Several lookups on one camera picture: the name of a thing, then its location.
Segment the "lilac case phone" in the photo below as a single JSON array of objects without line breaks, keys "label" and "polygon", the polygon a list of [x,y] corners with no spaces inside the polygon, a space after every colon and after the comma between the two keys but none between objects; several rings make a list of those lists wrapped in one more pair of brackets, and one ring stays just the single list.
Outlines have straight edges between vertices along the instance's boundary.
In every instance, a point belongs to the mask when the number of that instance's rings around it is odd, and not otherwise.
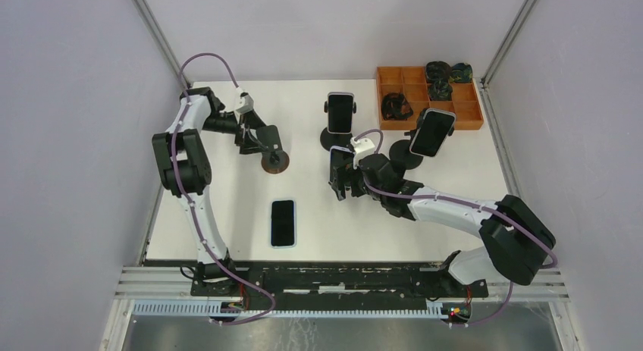
[{"label": "lilac case phone", "polygon": [[330,148],[329,184],[334,190],[350,185],[354,153],[343,146]]}]

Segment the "brown base phone stand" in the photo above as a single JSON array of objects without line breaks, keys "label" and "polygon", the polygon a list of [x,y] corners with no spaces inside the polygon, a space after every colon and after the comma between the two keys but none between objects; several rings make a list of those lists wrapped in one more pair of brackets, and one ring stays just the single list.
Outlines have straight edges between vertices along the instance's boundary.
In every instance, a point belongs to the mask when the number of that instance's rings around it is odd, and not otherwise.
[{"label": "brown base phone stand", "polygon": [[278,128],[275,125],[260,127],[256,129],[256,139],[261,144],[262,169],[269,174],[284,172],[290,158],[283,149]]}]

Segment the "blue case phone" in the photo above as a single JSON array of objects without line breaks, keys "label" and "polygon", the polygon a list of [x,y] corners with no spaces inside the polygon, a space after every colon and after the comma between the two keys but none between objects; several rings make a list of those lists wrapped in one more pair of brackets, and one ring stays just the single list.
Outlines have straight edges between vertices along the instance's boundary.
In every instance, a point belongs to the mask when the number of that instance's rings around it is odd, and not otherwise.
[{"label": "blue case phone", "polygon": [[273,201],[270,214],[270,244],[291,247],[296,242],[296,205],[292,199]]}]

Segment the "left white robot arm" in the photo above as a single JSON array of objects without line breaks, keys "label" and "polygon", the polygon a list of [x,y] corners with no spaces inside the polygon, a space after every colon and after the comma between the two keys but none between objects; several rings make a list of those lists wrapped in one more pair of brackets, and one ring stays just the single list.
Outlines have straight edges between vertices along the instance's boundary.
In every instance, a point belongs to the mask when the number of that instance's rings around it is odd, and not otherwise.
[{"label": "left white robot arm", "polygon": [[233,135],[240,154],[260,154],[262,169],[269,174],[279,174],[290,164],[278,128],[267,125],[256,114],[249,93],[241,88],[236,93],[235,108],[227,111],[211,88],[185,90],[171,126],[152,138],[162,186],[183,207],[196,241],[199,254],[193,282],[209,282],[220,296],[229,296],[237,289],[238,276],[212,211],[209,186],[213,174],[201,132]]}]

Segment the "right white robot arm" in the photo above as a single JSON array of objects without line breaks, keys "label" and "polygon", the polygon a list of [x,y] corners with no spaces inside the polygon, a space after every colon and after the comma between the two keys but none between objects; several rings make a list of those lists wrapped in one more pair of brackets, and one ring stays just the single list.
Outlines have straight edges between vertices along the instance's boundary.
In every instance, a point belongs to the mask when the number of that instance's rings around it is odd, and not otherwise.
[{"label": "right white robot arm", "polygon": [[474,200],[440,193],[406,180],[382,154],[357,160],[340,148],[330,151],[329,185],[338,200],[368,196],[396,218],[441,224],[482,241],[473,250],[447,257],[438,287],[458,296],[477,280],[508,280],[527,286],[545,268],[554,268],[555,236],[517,196],[500,201]]}]

